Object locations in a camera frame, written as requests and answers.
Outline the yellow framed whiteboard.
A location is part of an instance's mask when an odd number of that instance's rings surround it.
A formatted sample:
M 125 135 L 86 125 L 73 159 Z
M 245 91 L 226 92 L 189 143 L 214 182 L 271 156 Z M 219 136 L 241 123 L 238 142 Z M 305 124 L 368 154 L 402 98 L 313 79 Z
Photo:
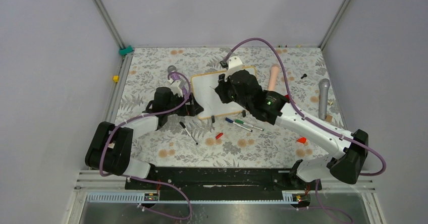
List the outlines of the yellow framed whiteboard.
M 197 74 L 191 77 L 191 87 L 196 102 L 203 108 L 198 114 L 200 120 L 214 117 L 227 116 L 240 113 L 244 110 L 239 104 L 230 102 L 223 104 L 215 92 L 218 86 L 220 74 L 225 74 L 226 70 Z

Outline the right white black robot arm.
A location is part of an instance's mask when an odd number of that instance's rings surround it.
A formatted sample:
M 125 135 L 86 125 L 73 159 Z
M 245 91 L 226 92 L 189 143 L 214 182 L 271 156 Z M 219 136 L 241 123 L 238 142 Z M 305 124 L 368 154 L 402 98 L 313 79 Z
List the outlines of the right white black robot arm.
M 215 92 L 222 103 L 235 102 L 257 120 L 291 130 L 324 149 L 328 155 L 312 160 L 298 160 L 293 165 L 289 182 L 297 190 L 316 179 L 334 177 L 355 184 L 368 155 L 368 133 L 354 133 L 336 128 L 294 108 L 290 99 L 275 91 L 263 90 L 256 77 L 246 70 L 231 76 L 220 74 Z

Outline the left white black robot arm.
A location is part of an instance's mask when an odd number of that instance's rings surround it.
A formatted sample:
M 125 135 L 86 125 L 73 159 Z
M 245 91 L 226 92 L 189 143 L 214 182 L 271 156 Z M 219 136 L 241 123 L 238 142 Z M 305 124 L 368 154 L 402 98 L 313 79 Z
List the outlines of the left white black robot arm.
M 137 177 L 144 189 L 156 184 L 151 164 L 131 157 L 132 142 L 163 127 L 170 115 L 195 117 L 204 111 L 192 93 L 179 95 L 169 87 L 159 87 L 145 111 L 123 124 L 101 122 L 85 156 L 85 164 L 104 174 Z

